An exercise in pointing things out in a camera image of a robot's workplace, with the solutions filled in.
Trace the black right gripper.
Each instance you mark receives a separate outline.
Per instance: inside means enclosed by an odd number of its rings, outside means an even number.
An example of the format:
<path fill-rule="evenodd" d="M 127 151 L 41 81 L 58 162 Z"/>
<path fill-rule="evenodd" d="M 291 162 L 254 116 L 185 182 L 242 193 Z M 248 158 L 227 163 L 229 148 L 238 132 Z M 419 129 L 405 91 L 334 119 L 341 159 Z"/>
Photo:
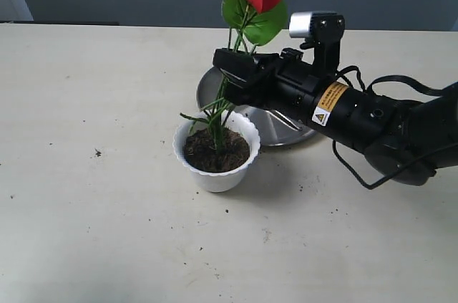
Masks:
<path fill-rule="evenodd" d="M 225 75 L 216 98 L 274 111 L 309 127 L 318 78 L 312 75 L 312 65 L 304 62 L 302 56 L 303 52 L 293 48 L 285 48 L 279 54 L 253 56 L 216 49 L 213 66 Z"/>

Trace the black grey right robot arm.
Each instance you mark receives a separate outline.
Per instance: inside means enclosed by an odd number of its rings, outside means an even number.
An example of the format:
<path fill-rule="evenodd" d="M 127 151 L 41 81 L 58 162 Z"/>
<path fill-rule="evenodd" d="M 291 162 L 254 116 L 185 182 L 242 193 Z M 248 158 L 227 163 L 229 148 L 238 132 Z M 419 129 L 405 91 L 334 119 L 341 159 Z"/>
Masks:
<path fill-rule="evenodd" d="M 381 181 L 421 186 L 457 164 L 457 85 L 433 89 L 404 75 L 387 75 L 429 97 L 427 102 L 378 95 L 344 83 L 344 70 L 321 69 L 291 48 L 280 54 L 217 49 L 213 65 L 228 81 L 234 105 L 277 112 L 362 154 Z"/>

